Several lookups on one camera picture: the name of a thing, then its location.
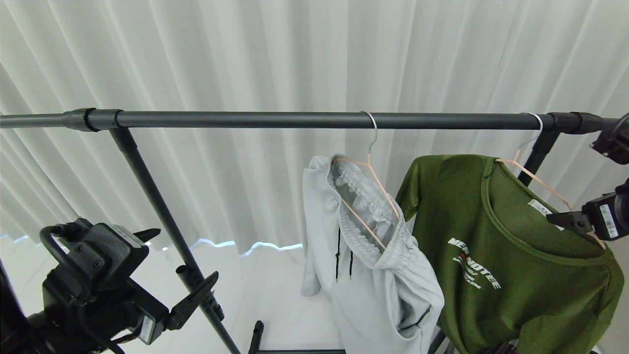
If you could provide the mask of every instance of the green t-shirt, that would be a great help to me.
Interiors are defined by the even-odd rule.
[[[459,352],[519,338],[520,354],[585,354],[610,325],[624,284],[611,250],[548,223],[556,210],[495,157],[419,157],[396,200],[417,214]]]

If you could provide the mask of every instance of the black drawstring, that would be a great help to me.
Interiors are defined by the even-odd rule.
[[[338,282],[338,258],[341,257],[341,228],[338,228],[338,245],[337,245],[337,282]]]
[[[339,257],[341,257],[341,228],[338,228],[338,242],[337,242],[337,276],[336,280],[338,282],[338,262]],[[350,251],[350,280],[352,279],[352,267],[353,267],[353,251]]]

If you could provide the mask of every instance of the rose gold hanger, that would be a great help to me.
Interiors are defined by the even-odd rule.
[[[568,208],[570,209],[571,212],[574,211],[574,208],[572,207],[572,204],[570,204],[570,202],[568,202],[564,197],[562,197],[556,190],[554,190],[551,186],[549,186],[548,184],[546,184],[544,181],[542,181],[538,176],[535,176],[534,173],[532,173],[531,171],[527,170],[524,166],[522,166],[519,162],[518,162],[518,157],[520,156],[520,152],[522,151],[522,148],[527,145],[528,143],[530,143],[531,141],[537,139],[540,134],[542,133],[542,130],[544,129],[544,124],[542,122],[542,119],[540,118],[540,116],[538,116],[535,113],[529,113],[527,112],[526,114],[530,114],[532,116],[534,116],[535,118],[537,118],[537,120],[540,122],[540,130],[537,132],[537,134],[532,138],[529,139],[525,142],[523,142],[520,147],[518,148],[518,150],[515,152],[515,157],[513,158],[513,160],[507,160],[507,159],[496,159],[497,162],[499,163],[505,163],[505,164],[512,164],[514,166],[516,166],[518,169],[520,169],[522,172],[526,173],[530,178],[534,179],[535,181],[537,181],[537,183],[540,183],[544,188],[546,188],[547,190],[549,190],[551,193],[553,193],[553,195],[555,195],[555,197],[559,198],[564,204],[566,204],[568,206]],[[603,243],[598,236],[593,233],[593,232],[589,232],[588,235],[592,236],[593,238],[595,238],[595,240],[598,242],[598,244],[603,248],[606,249],[605,243]]]
[[[365,166],[365,167],[369,168],[369,171],[371,171],[371,174],[374,176],[374,179],[376,180],[376,183],[378,184],[378,187],[380,187],[380,189],[382,190],[382,193],[387,198],[387,201],[391,205],[391,208],[393,208],[393,211],[395,212],[395,214],[396,214],[396,216],[398,217],[398,220],[399,220],[400,216],[399,216],[399,212],[398,212],[397,208],[395,207],[395,204],[393,204],[393,201],[391,200],[391,197],[389,196],[389,194],[387,194],[387,191],[382,186],[382,182],[380,182],[380,179],[376,175],[376,172],[374,171],[374,168],[371,166],[371,147],[376,143],[376,140],[378,139],[378,125],[376,124],[376,120],[374,119],[374,116],[371,113],[369,113],[369,112],[363,112],[363,113],[367,114],[369,116],[369,118],[371,118],[371,122],[374,124],[374,130],[376,131],[376,135],[374,137],[374,141],[372,141],[371,144],[369,144],[369,152],[367,153],[367,163],[362,163],[360,161],[349,159],[347,157],[336,157],[336,158],[334,158],[334,160],[332,160],[331,163],[334,164],[334,162],[336,162],[337,160],[346,160],[346,161],[351,161],[351,162],[353,162],[355,164],[358,164],[358,165]],[[367,226],[367,223],[363,219],[361,219],[358,216],[358,214],[356,214],[356,212],[349,206],[349,204],[343,198],[341,198],[341,202],[343,202],[343,204],[345,204],[345,206],[360,221],[360,223],[367,229],[367,231],[369,231],[371,236],[373,236],[374,239],[376,239],[378,244],[380,244],[380,246],[382,246],[383,249],[386,249],[384,243],[382,243],[382,241],[376,236],[375,232],[372,231],[369,228],[369,226]]]

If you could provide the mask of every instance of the curtain fold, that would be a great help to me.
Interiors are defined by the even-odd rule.
[[[0,111],[626,113],[624,1],[12,1],[0,3]],[[189,244],[304,238],[313,155],[366,159],[370,130],[132,129]],[[78,215],[162,227],[107,132],[3,129],[0,232],[38,240]],[[391,194],[424,154],[512,157],[533,132],[380,130]],[[563,135],[539,177],[572,203],[626,170]],[[560,207],[550,193],[532,185]],[[170,244],[165,233],[154,245]]]

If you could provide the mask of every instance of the metal hanger hook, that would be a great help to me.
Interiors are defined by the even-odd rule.
[[[371,154],[371,147],[376,143],[376,140],[378,140],[378,124],[376,124],[376,120],[374,119],[374,116],[371,115],[371,113],[365,112],[365,111],[363,111],[362,113],[365,113],[366,115],[369,116],[369,118],[371,118],[371,122],[373,122],[374,124],[374,130],[376,131],[376,136],[374,136],[374,141],[372,141],[371,144],[369,144],[369,154]]]
[[[535,139],[539,138],[539,137],[540,137],[540,134],[542,133],[542,130],[544,129],[544,123],[542,122],[542,119],[540,118],[540,116],[538,116],[538,115],[537,115],[537,114],[535,114],[535,113],[531,113],[531,112],[525,112],[525,113],[526,113],[526,114],[530,114],[530,115],[532,115],[533,117],[537,118],[537,120],[540,122],[540,130],[538,130],[537,134],[535,134],[535,136],[534,136],[534,137],[532,137],[531,139],[529,139],[529,140],[527,140],[527,141],[523,142],[523,143],[520,145],[520,147],[518,148],[518,150],[522,150],[522,148],[523,148],[525,145],[527,145],[527,144],[528,144],[528,143],[530,143],[531,141],[533,141],[533,140],[535,140]]]

